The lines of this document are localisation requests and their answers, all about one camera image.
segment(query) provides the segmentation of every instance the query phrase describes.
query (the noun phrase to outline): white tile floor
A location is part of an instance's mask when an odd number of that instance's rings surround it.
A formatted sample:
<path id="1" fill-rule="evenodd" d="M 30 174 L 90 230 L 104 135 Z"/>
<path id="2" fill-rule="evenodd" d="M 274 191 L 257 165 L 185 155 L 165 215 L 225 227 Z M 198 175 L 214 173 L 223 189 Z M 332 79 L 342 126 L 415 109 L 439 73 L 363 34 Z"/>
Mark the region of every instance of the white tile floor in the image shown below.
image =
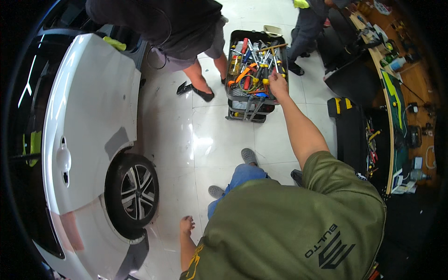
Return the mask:
<path id="1" fill-rule="evenodd" d="M 262 30 L 264 24 L 280 27 L 286 42 L 291 43 L 290 32 L 298 15 L 291 0 L 277 0 L 274 9 L 269 0 L 246 0 L 244 9 L 236 0 L 219 2 L 223 4 L 222 14 L 230 20 L 224 27 L 226 54 L 233 30 Z M 211 58 L 204 54 L 198 57 L 202 73 L 216 95 L 210 103 L 191 92 L 176 96 L 180 84 L 190 83 L 182 71 L 154 71 L 143 62 L 142 77 L 147 82 L 140 91 L 138 146 L 156 164 L 160 205 L 155 222 L 147 227 L 149 255 L 134 273 L 142 280 L 179 278 L 179 220 L 193 216 L 196 229 L 192 238 L 198 242 L 208 222 L 207 206 L 213 200 L 208 186 L 227 186 L 235 167 L 243 162 L 241 149 L 254 149 L 260 167 L 284 185 L 293 184 L 289 174 L 300 168 L 289 144 L 282 108 L 276 106 L 264 124 L 226 120 L 227 96 L 219 72 Z M 289 73 L 289 93 L 336 156 L 336 127 L 326 105 L 335 95 L 322 80 L 322 60 L 314 52 L 310 58 L 299 58 L 298 63 L 305 75 Z"/>

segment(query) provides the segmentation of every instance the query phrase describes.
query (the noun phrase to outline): black toolbox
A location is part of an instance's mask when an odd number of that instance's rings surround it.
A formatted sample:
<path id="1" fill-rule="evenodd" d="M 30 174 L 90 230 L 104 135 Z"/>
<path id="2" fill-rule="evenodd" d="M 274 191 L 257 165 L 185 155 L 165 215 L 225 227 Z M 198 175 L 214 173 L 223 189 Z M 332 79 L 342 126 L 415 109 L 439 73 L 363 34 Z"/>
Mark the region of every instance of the black toolbox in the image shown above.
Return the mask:
<path id="1" fill-rule="evenodd" d="M 246 30 L 235 30 L 230 35 L 230 47 L 229 47 L 229 55 L 228 55 L 228 70 L 231 65 L 232 57 L 233 55 L 238 55 L 232 51 L 232 45 L 235 45 L 235 50 L 241 51 L 242 47 L 242 41 L 244 38 L 248 38 L 251 43 L 254 46 L 254 50 L 261 49 L 261 43 L 259 40 L 263 41 L 265 44 L 268 42 L 272 42 L 274 40 L 278 40 L 279 44 L 284 44 L 285 41 L 283 37 L 270 37 L 265 32 L 256 32 L 256 31 L 246 31 Z M 280 48 L 280 57 L 282 59 L 284 72 L 286 74 L 286 81 L 288 81 L 288 59 L 286 55 L 286 48 L 281 47 Z M 272 54 L 269 53 L 268 60 L 272 58 Z M 268 89 L 269 97 L 259 97 L 255 96 L 254 94 L 248 94 L 241 90 L 239 86 L 233 86 L 229 87 L 228 82 L 235 79 L 235 76 L 232 76 L 230 74 L 226 77 L 226 93 L 228 98 L 228 116 L 227 119 L 231 120 L 248 120 L 252 122 L 259 122 L 263 123 L 266 120 L 266 115 L 271 113 L 274 110 L 274 106 L 278 105 L 277 99 L 270 93 L 270 89 Z M 244 109 L 235 109 L 232 107 L 232 101 L 240 101 L 240 102 L 248 102 L 247 105 L 249 107 L 249 110 Z M 252 104 L 255 104 L 255 109 L 250 110 L 250 107 Z"/>

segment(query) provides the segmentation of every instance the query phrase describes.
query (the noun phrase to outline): white car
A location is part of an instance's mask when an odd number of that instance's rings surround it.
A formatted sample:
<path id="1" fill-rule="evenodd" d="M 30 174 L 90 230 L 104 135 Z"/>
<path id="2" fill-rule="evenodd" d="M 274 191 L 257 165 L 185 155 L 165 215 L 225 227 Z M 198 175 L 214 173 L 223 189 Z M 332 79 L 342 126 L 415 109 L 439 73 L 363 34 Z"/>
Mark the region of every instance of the white car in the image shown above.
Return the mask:
<path id="1" fill-rule="evenodd" d="M 13 192 L 26 233 L 52 269 L 73 280 L 127 279 L 147 255 L 143 227 L 159 201 L 152 162 L 126 151 L 137 140 L 146 42 L 114 26 L 89 33 L 99 26 L 79 20 L 82 9 L 68 3 L 47 14 L 16 79 Z M 83 28 L 70 26 L 76 20 Z M 126 51 L 105 42 L 104 30 L 125 38 Z"/>

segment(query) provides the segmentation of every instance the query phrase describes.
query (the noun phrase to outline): car wheel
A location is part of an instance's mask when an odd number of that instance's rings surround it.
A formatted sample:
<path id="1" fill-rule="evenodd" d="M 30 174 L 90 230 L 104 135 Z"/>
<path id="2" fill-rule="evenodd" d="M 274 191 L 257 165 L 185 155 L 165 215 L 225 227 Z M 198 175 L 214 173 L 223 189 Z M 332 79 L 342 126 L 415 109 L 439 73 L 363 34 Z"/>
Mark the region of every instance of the car wheel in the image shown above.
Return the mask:
<path id="1" fill-rule="evenodd" d="M 109 170 L 104 192 L 113 225 L 124 237 L 146 226 L 159 203 L 159 181 L 151 161 L 142 155 L 123 154 Z"/>

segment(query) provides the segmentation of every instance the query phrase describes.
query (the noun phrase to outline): olive green t-shirt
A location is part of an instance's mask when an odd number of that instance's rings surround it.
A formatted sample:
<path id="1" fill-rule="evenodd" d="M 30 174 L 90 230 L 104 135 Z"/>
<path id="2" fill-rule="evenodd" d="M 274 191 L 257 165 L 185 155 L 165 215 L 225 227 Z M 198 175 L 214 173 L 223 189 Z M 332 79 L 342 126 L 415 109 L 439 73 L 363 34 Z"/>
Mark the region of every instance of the olive green t-shirt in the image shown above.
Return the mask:
<path id="1" fill-rule="evenodd" d="M 330 153 L 312 154 L 303 186 L 250 180 L 216 206 L 182 280 L 368 277 L 386 206 L 372 184 Z"/>

